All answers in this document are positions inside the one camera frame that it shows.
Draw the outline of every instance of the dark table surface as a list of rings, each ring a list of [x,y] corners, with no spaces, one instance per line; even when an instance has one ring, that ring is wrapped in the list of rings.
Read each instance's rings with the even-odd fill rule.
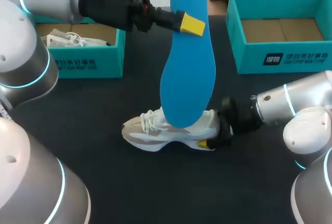
[[[306,76],[238,75],[225,19],[211,17],[210,29],[217,76],[209,107]],[[160,107],[171,38],[159,27],[128,34],[123,78],[60,80],[11,115],[87,185],[91,224],[295,223],[290,192],[300,169],[280,128],[261,128],[214,152],[172,143],[149,153],[122,139],[122,123]]]

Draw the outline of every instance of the sneaker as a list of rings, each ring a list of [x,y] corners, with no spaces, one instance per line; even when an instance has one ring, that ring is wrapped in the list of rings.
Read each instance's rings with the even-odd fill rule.
[[[217,136],[218,116],[214,110],[204,111],[192,126],[178,129],[167,123],[162,108],[149,110],[123,124],[122,136],[133,146],[146,151],[158,151],[170,142],[178,141],[190,148],[210,150],[202,141]]]

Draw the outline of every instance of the black logo on box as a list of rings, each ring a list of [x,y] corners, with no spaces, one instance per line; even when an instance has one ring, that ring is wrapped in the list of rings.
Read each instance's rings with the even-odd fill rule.
[[[283,55],[283,53],[269,53],[266,55],[263,65],[279,65]]]

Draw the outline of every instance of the blue insole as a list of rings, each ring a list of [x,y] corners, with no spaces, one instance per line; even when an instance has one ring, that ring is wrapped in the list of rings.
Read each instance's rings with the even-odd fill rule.
[[[171,10],[205,22],[203,36],[173,33],[172,48],[160,82],[166,120],[174,127],[193,125],[213,92],[216,67],[210,39],[207,0],[171,0]]]

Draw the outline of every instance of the teal box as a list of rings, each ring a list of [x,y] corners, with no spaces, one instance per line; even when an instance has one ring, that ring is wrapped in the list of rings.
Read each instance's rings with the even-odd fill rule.
[[[314,19],[322,39],[247,42],[243,20],[258,19],[280,22]],[[226,24],[239,74],[319,72],[332,69],[332,0],[229,0]],[[290,32],[293,27],[283,25],[283,33]],[[298,38],[306,36],[306,28],[309,31],[309,27],[304,26]]]
[[[61,23],[34,16],[35,24]],[[85,19],[82,23],[95,23]],[[59,69],[59,78],[120,78],[125,57],[126,33],[116,30],[115,45],[100,47],[50,47]]]

